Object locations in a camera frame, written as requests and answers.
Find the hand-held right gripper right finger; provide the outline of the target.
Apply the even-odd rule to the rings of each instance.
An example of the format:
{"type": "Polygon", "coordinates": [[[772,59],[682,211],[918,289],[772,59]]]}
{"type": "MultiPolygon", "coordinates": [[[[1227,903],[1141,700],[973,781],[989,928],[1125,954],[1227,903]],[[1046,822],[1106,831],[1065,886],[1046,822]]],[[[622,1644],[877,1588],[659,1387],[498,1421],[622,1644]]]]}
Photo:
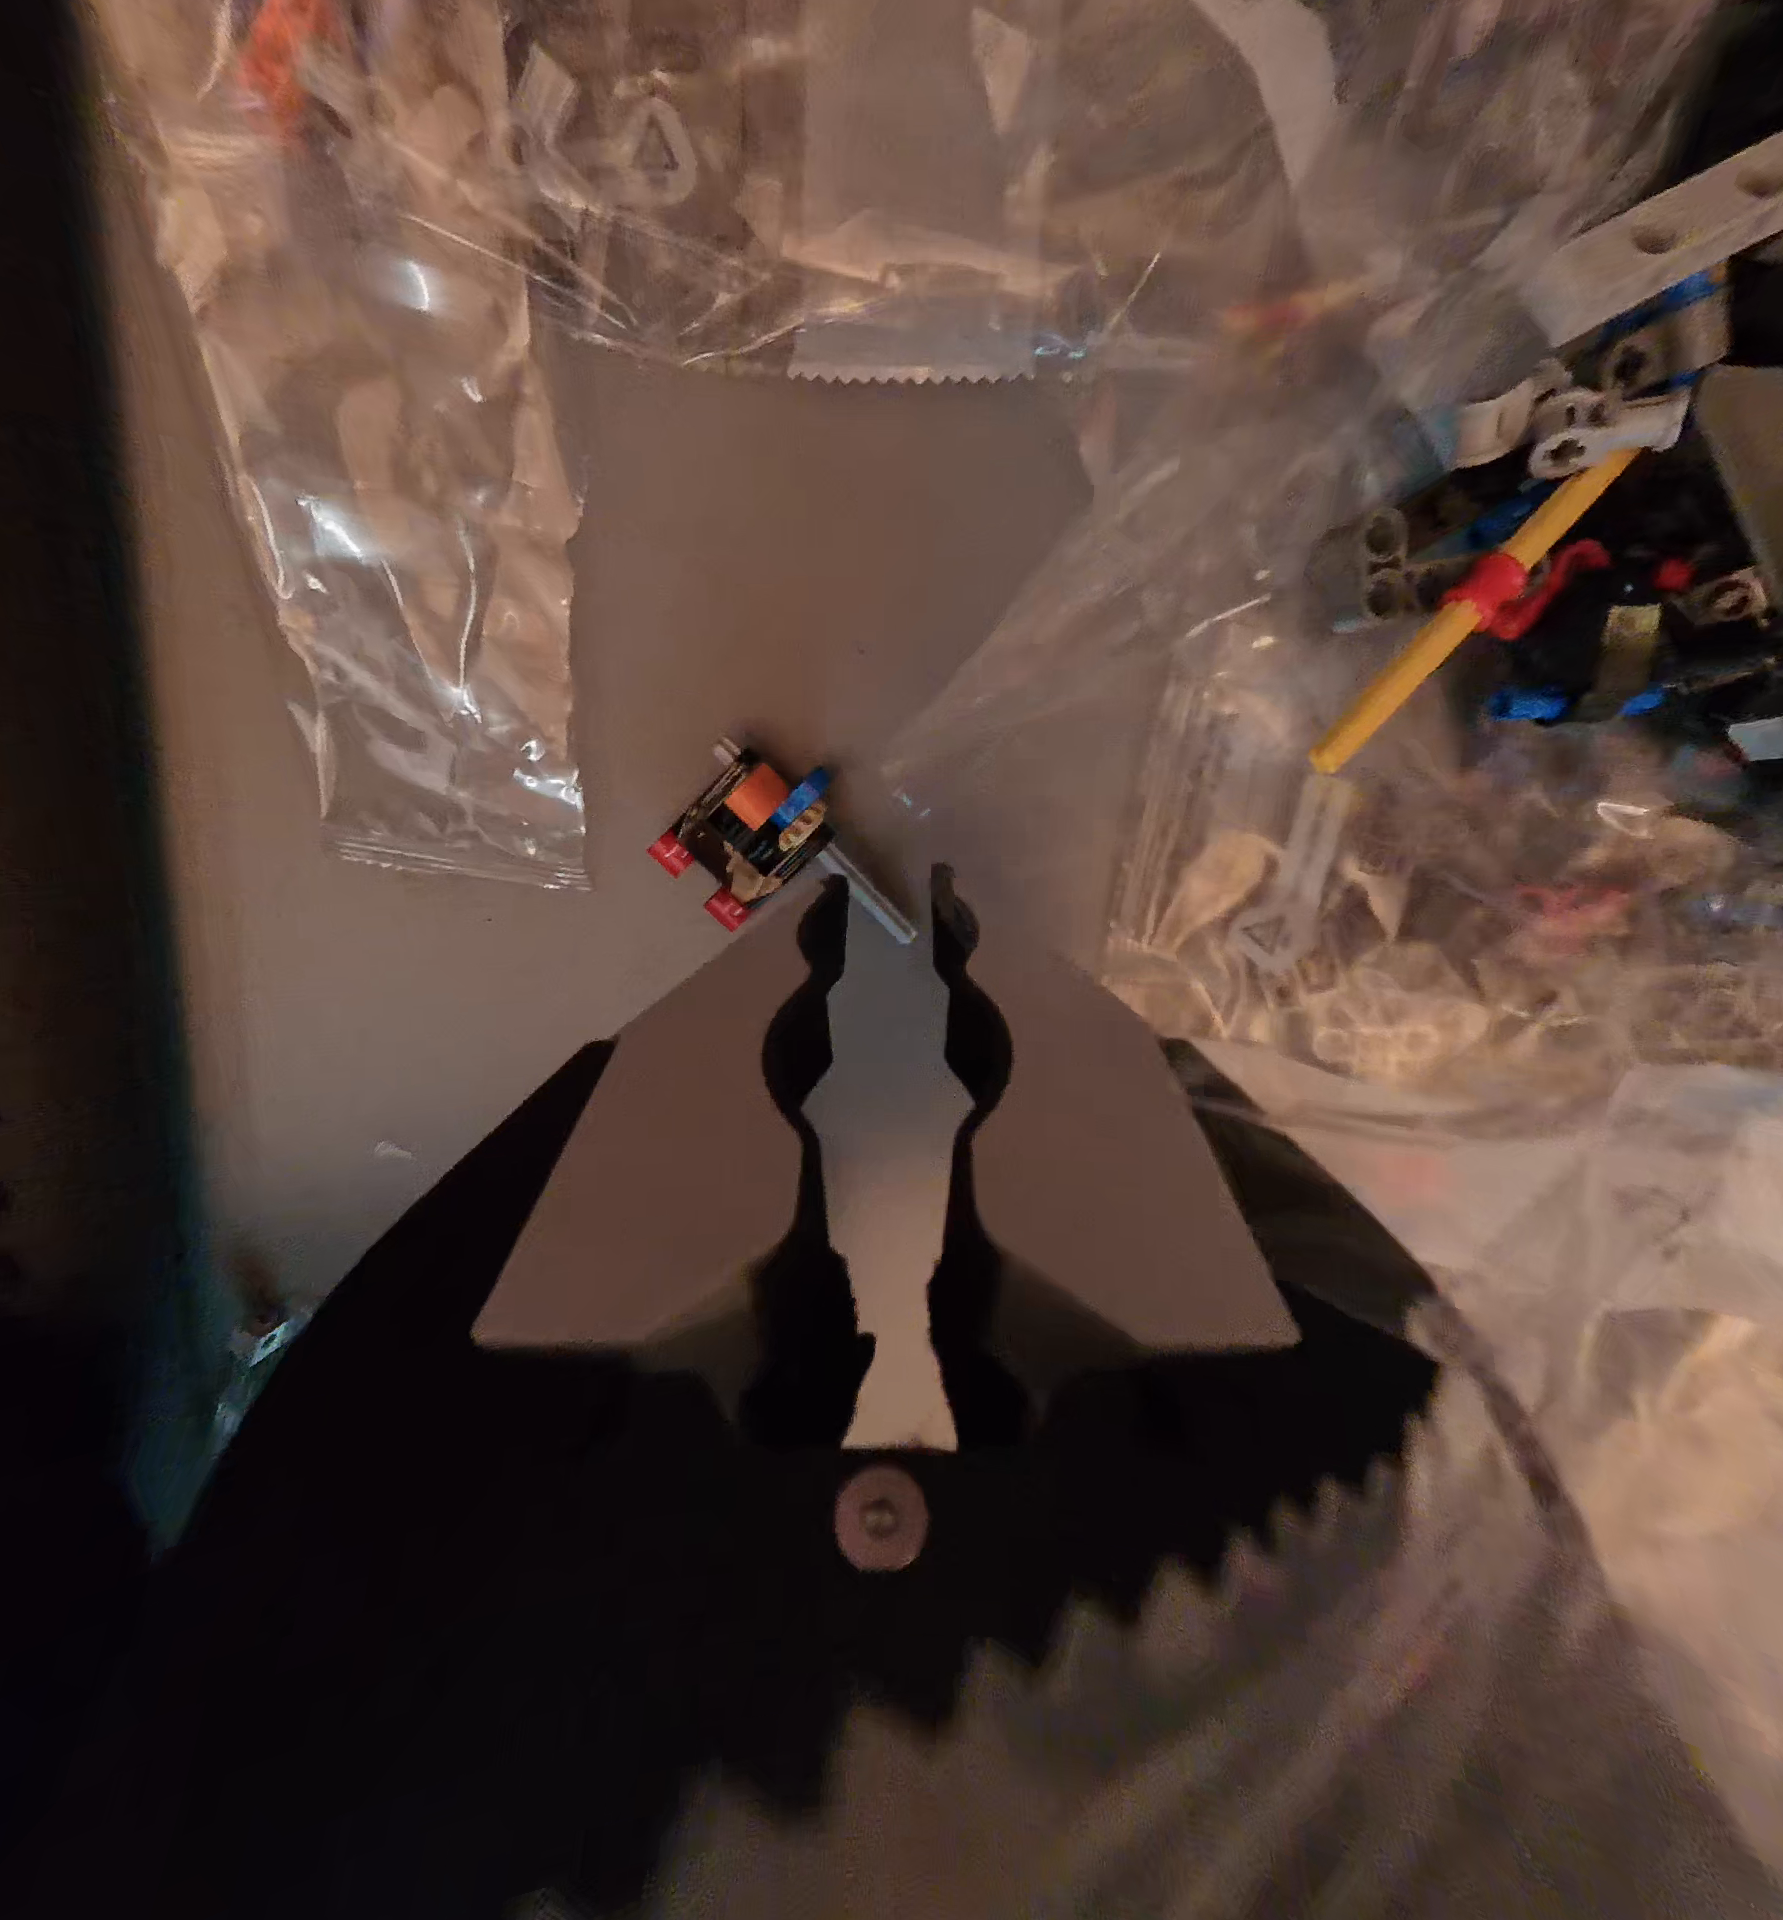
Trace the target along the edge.
{"type": "Polygon", "coordinates": [[[958,1449],[1022,1442],[1075,1379],[1298,1345],[1158,1038],[1061,954],[929,874],[952,1136],[925,1333],[958,1449]]]}

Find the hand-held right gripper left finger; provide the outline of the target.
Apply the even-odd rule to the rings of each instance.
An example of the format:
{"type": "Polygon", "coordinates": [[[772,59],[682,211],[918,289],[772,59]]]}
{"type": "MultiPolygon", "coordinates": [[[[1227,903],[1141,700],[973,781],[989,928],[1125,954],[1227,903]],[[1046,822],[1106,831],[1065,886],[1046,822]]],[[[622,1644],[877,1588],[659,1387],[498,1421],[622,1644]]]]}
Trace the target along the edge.
{"type": "Polygon", "coordinates": [[[877,1345],[806,1103],[848,915],[848,883],[815,883],[615,1038],[475,1319],[481,1351],[693,1377],[747,1440],[845,1442],[877,1345]]]}

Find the clear plastic bag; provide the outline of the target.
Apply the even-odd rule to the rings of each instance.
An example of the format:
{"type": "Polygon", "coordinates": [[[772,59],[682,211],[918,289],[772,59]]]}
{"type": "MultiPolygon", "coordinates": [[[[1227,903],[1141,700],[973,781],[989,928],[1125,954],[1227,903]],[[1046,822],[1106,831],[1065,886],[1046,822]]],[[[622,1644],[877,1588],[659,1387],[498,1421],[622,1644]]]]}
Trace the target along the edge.
{"type": "Polygon", "coordinates": [[[1783,1917],[1566,1456],[1423,1268],[1167,1044],[1297,1345],[1038,1406],[945,1261],[958,1452],[776,1455],[635,1917],[1783,1917]],[[809,1497],[834,1482],[809,1574],[809,1497]]]}

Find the yellow lego axle assembly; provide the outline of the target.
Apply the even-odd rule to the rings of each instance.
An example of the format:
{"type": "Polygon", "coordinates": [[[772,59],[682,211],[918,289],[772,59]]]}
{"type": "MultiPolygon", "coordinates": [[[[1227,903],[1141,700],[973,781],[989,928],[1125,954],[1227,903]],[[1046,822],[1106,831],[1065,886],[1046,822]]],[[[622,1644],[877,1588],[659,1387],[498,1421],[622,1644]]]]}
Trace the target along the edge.
{"type": "Polygon", "coordinates": [[[1528,590],[1531,569],[1554,553],[1637,454],[1637,447],[1621,447],[1596,467],[1562,482],[1499,547],[1482,553],[1418,634],[1382,663],[1352,711],[1311,747],[1311,771],[1340,774],[1468,638],[1488,631],[1492,618],[1528,590]]]}

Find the partly built black lego assembly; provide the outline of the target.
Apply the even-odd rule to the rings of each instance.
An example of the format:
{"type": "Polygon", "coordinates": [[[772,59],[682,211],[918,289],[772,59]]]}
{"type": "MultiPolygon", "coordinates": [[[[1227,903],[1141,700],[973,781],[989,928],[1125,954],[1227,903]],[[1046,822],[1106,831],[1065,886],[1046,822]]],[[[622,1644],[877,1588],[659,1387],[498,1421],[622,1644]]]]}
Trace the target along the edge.
{"type": "Polygon", "coordinates": [[[1783,111],[1718,104],[1693,160],[1531,266],[1518,305],[1554,364],[1482,404],[1459,460],[1524,482],[1389,514],[1369,602],[1423,625],[1562,482],[1640,454],[1401,712],[1449,676],[1482,735],[1609,734],[1673,810],[1783,874],[1783,111]]]}

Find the black perforated board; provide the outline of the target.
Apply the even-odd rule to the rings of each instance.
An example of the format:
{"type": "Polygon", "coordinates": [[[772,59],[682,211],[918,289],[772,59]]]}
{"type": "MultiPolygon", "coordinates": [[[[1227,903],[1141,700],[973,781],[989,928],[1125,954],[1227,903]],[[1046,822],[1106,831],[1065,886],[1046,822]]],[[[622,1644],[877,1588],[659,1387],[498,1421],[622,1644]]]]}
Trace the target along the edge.
{"type": "Polygon", "coordinates": [[[185,1071],[74,4],[0,4],[0,1316],[181,1261],[185,1071]]]}

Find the clear bag of mixed parts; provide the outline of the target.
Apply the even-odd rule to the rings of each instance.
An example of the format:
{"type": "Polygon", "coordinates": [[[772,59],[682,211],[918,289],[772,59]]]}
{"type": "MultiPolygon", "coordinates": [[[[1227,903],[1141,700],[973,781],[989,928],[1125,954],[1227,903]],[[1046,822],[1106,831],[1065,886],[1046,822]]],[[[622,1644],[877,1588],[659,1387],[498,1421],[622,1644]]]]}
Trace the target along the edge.
{"type": "Polygon", "coordinates": [[[329,845],[576,889],[565,467],[494,4],[91,4],[329,845]]]}

